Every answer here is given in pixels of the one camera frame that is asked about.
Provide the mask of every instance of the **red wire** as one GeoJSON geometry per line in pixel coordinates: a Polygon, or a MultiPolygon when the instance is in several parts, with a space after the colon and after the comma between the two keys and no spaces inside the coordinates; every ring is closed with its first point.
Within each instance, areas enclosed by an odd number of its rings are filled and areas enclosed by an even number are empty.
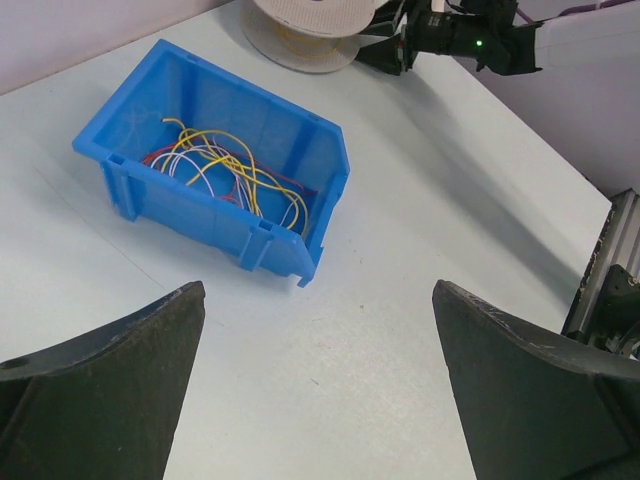
{"type": "MultiPolygon", "coordinates": [[[[163,153],[171,150],[173,147],[176,146],[178,142],[174,142],[170,145],[167,145],[166,147],[162,147],[158,150],[156,150],[155,152],[149,153],[148,155],[146,155],[144,157],[144,159],[142,160],[142,164],[143,165],[149,165],[158,155],[162,155],[163,153]]],[[[233,155],[234,157],[242,157],[245,159],[249,159],[249,156],[246,154],[242,154],[242,153],[237,153],[237,152],[229,152],[231,155],[233,155]]],[[[272,170],[271,168],[267,167],[264,163],[259,162],[258,160],[254,159],[254,161],[256,162],[257,165],[259,165],[263,170],[266,170],[268,173],[270,173],[271,175],[273,175],[274,177],[278,177],[292,185],[297,186],[300,190],[302,190],[303,195],[316,195],[318,192],[316,190],[311,190],[307,187],[305,187],[304,185],[302,185],[301,183],[296,182],[295,180],[289,178],[289,177],[285,177],[284,175],[282,175],[281,173],[276,172],[275,170],[272,170]]],[[[234,194],[236,192],[236,188],[237,188],[237,183],[234,182],[233,183],[233,188],[231,189],[231,192],[229,192],[228,195],[225,195],[223,197],[220,197],[222,200],[226,200],[229,202],[234,203],[235,205],[240,206],[240,202],[238,202],[238,200],[234,197],[234,194]]]]}

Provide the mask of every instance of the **wire spool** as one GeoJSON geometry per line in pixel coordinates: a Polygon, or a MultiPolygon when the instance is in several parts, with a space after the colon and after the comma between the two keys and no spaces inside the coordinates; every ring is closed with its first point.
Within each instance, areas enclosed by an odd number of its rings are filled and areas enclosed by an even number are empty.
{"type": "Polygon", "coordinates": [[[287,28],[271,19],[252,0],[244,2],[242,30],[265,57],[283,67],[305,73],[340,70],[355,60],[360,48],[353,37],[318,38],[287,28]]]}
{"type": "Polygon", "coordinates": [[[375,15],[376,0],[255,0],[270,18],[300,33],[345,38],[364,30],[375,15]]]}

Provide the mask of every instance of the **tangled wires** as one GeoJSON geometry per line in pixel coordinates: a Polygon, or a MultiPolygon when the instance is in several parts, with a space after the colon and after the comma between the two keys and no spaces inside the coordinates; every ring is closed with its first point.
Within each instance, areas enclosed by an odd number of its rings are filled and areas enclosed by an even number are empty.
{"type": "Polygon", "coordinates": [[[259,190],[268,189],[280,192],[289,202],[289,206],[279,224],[291,230],[302,215],[304,219],[302,235],[306,233],[309,209],[304,197],[314,195],[317,192],[306,189],[300,183],[258,162],[249,147],[238,137],[228,132],[187,128],[176,118],[165,118],[162,121],[176,123],[182,131],[175,143],[150,153],[143,159],[143,164],[174,177],[178,165],[182,161],[187,162],[196,172],[186,182],[187,185],[193,185],[202,179],[212,197],[231,202],[262,218],[264,215],[260,208],[259,190]],[[233,140],[245,152],[236,153],[227,150],[216,142],[216,136],[233,140]],[[196,161],[198,159],[203,159],[205,164],[199,164],[196,161]],[[207,174],[215,174],[216,168],[229,171],[234,177],[232,190],[227,195],[218,196],[207,178],[207,174]]]}

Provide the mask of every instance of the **wire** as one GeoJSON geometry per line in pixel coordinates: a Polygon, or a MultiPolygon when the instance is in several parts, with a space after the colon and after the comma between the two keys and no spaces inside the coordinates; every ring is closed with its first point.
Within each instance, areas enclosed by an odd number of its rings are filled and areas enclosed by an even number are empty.
{"type": "MultiPolygon", "coordinates": [[[[184,123],[182,123],[180,120],[178,120],[177,118],[164,118],[162,120],[163,122],[174,122],[174,123],[178,123],[180,126],[184,127],[184,123]]],[[[178,142],[173,146],[173,148],[171,149],[171,153],[174,153],[180,146],[182,146],[182,144],[184,144],[185,142],[188,142],[194,138],[197,137],[203,137],[203,139],[205,140],[205,143],[207,143],[207,145],[209,144],[209,142],[207,141],[207,135],[223,135],[226,136],[234,141],[236,141],[242,148],[244,148],[247,152],[247,154],[249,155],[249,161],[251,162],[251,171],[253,173],[253,180],[256,181],[257,177],[256,177],[256,163],[253,159],[253,154],[251,153],[251,150],[249,149],[249,147],[247,146],[246,143],[244,143],[242,140],[240,140],[238,137],[236,137],[235,135],[232,135],[228,132],[224,132],[222,130],[200,130],[196,133],[192,133],[190,135],[185,136],[184,138],[182,138],[181,140],[178,140],[178,142]]],[[[164,173],[164,171],[167,168],[167,164],[169,163],[169,158],[167,158],[167,160],[165,160],[165,162],[162,164],[162,169],[160,170],[161,172],[164,173]]],[[[257,202],[257,185],[253,184],[253,190],[252,190],[252,207],[254,208],[254,213],[258,213],[260,212],[260,207],[258,206],[258,202],[257,202]]]]}
{"type": "Polygon", "coordinates": [[[295,40],[295,41],[297,41],[297,42],[299,42],[299,43],[301,43],[303,45],[307,45],[307,46],[311,46],[311,47],[319,47],[319,46],[321,46],[323,44],[327,44],[327,43],[329,43],[329,40],[327,40],[325,38],[315,39],[315,38],[310,37],[308,35],[295,33],[295,32],[292,32],[290,29],[286,28],[285,26],[280,25],[277,22],[273,22],[273,23],[274,23],[274,25],[276,27],[276,30],[278,31],[278,34],[280,35],[280,39],[282,40],[282,43],[285,45],[285,47],[287,47],[289,50],[291,50],[296,55],[300,55],[301,57],[304,57],[304,58],[309,58],[309,59],[313,59],[313,60],[326,58],[326,57],[336,53],[336,51],[338,50],[338,47],[342,43],[342,39],[339,38],[336,41],[336,43],[333,44],[333,47],[331,48],[331,50],[329,50],[328,52],[324,52],[324,53],[313,54],[313,53],[303,52],[298,47],[292,45],[290,39],[293,39],[293,40],[295,40]]]}
{"type": "Polygon", "coordinates": [[[198,170],[199,174],[202,176],[202,179],[205,181],[205,183],[207,184],[207,187],[209,188],[209,191],[211,192],[211,196],[215,197],[215,193],[213,193],[213,187],[211,186],[211,184],[209,183],[209,180],[207,180],[207,177],[205,177],[204,175],[202,175],[202,170],[200,169],[200,167],[198,166],[198,164],[196,162],[194,162],[193,160],[191,160],[189,157],[187,157],[184,153],[163,153],[162,155],[158,155],[156,157],[156,159],[153,161],[153,163],[151,164],[151,168],[155,167],[155,164],[161,160],[162,158],[168,156],[168,155],[176,155],[178,158],[183,159],[183,160],[187,160],[189,163],[191,163],[191,165],[193,165],[195,167],[196,170],[198,170]]]}
{"type": "Polygon", "coordinates": [[[286,228],[292,229],[297,224],[302,214],[304,222],[301,235],[304,236],[306,234],[309,222],[309,210],[304,201],[304,198],[295,190],[284,187],[276,179],[276,177],[279,177],[283,181],[299,187],[303,194],[309,195],[316,194],[317,192],[309,190],[295,180],[287,178],[284,175],[271,170],[266,165],[259,163],[254,158],[253,153],[251,152],[249,147],[238,137],[228,132],[222,130],[196,130],[194,128],[188,128],[181,120],[177,118],[165,118],[162,121],[165,123],[176,123],[181,127],[181,132],[178,135],[178,141],[147,155],[144,158],[143,163],[147,164],[150,159],[153,159],[151,160],[150,167],[155,169],[156,165],[158,165],[159,162],[164,159],[160,171],[163,173],[166,172],[170,176],[174,176],[179,162],[186,159],[197,169],[197,174],[194,175],[186,184],[190,186],[200,177],[202,177],[209,187],[212,196],[214,197],[215,194],[213,192],[213,188],[211,187],[211,184],[209,183],[205,174],[210,168],[216,165],[222,165],[232,173],[235,179],[235,183],[228,195],[217,198],[231,201],[243,209],[245,208],[246,201],[246,208],[249,211],[260,217],[263,217],[258,202],[257,187],[260,186],[270,190],[279,191],[290,201],[289,207],[285,211],[280,225],[284,225],[286,223],[287,218],[290,216],[291,210],[293,209],[293,218],[288,223],[286,228]],[[224,149],[216,142],[216,135],[222,135],[235,141],[245,150],[246,154],[230,152],[229,150],[224,149]],[[198,139],[200,139],[204,145],[195,144],[194,141],[197,141],[198,139]],[[199,167],[191,158],[187,156],[192,152],[207,160],[207,164],[203,167],[199,167]],[[238,157],[248,160],[249,165],[243,164],[238,159],[238,157]]]}

